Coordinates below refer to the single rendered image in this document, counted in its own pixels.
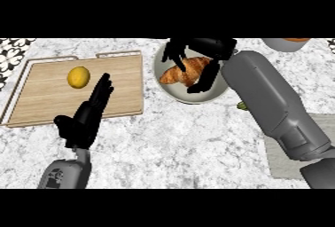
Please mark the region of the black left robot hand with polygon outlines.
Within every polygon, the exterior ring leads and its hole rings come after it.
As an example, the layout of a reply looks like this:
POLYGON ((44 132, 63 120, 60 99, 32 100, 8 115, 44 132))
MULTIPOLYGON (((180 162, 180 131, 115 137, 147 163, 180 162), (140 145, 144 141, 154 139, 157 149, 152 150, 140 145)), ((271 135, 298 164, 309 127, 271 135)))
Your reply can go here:
POLYGON ((90 98, 84 101, 72 117, 57 115, 53 123, 57 126, 59 136, 64 139, 66 148, 87 149, 94 142, 101 114, 113 92, 109 74, 100 76, 90 98))

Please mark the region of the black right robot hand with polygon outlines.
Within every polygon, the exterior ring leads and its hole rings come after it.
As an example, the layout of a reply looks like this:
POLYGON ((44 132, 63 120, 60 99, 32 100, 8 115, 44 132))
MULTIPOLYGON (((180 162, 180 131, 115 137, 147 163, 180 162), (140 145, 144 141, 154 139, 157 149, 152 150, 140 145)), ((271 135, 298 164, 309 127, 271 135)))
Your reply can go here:
POLYGON ((200 77, 194 84, 187 87, 187 93, 200 93, 211 89, 213 79, 219 70, 218 61, 227 61, 236 48, 236 39, 233 38, 171 38, 166 42, 163 56, 160 61, 168 59, 174 61, 181 71, 185 67, 181 63, 184 58, 206 57, 209 64, 202 70, 200 77))

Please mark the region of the brown croissant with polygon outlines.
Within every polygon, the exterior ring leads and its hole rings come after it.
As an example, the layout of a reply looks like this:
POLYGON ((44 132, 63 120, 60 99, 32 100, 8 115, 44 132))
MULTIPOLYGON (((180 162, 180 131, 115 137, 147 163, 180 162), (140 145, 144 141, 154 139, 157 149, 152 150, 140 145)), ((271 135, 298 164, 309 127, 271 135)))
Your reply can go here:
POLYGON ((184 58, 181 63, 185 67, 185 71, 181 71, 177 66, 172 66, 160 75, 159 82, 162 84, 180 82, 185 87, 190 87, 197 81, 209 61, 211 59, 206 57, 184 58))

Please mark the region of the pale grey bowl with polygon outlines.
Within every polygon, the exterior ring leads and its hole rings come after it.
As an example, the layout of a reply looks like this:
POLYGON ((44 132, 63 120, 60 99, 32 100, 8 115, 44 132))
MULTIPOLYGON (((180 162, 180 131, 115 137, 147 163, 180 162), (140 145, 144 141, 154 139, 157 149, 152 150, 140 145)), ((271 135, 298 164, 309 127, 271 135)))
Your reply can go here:
MULTIPOLYGON (((165 62, 160 61, 163 56, 163 50, 165 46, 160 46, 156 52, 154 56, 154 62, 153 62, 153 69, 154 69, 154 78, 159 80, 160 75, 165 73, 165 71, 175 66, 174 62, 171 60, 166 60, 165 62)), ((181 103, 197 105, 206 102, 211 102, 215 100, 225 92, 227 90, 227 84, 224 77, 221 74, 216 74, 213 79, 212 87, 208 91, 200 93, 187 93, 187 87, 180 83, 175 82, 172 84, 162 84, 157 83, 162 91, 181 103)))

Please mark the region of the wooden cutting board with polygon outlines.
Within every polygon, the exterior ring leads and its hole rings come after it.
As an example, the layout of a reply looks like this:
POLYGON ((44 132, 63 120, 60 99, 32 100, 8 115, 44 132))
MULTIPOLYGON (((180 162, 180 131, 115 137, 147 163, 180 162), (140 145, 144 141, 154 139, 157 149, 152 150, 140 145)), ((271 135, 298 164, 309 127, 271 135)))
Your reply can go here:
POLYGON ((112 80, 113 92, 103 116, 137 115, 144 109, 143 56, 140 51, 98 53, 92 59, 76 56, 28 59, 17 83, 0 114, 0 126, 8 128, 53 123, 59 114, 73 115, 81 103, 88 100, 103 74, 112 80), (75 67, 90 72, 87 86, 75 89, 66 76, 75 67))

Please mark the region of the yellow lemon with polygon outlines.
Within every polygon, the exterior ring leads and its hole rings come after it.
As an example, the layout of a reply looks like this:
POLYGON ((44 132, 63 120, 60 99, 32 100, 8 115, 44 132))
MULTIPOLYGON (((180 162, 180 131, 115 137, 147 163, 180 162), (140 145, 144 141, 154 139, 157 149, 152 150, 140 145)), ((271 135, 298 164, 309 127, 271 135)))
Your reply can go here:
POLYGON ((66 81, 72 88, 82 89, 90 80, 90 72, 84 67, 73 67, 67 73, 66 81))

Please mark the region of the grey pot with orange contents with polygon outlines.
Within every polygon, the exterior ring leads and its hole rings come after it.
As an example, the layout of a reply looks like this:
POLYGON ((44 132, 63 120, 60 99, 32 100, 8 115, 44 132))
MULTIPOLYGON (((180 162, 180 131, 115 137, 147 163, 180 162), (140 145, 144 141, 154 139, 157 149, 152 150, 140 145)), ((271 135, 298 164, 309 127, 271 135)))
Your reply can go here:
POLYGON ((275 51, 295 52, 304 47, 308 38, 262 38, 262 42, 275 51))

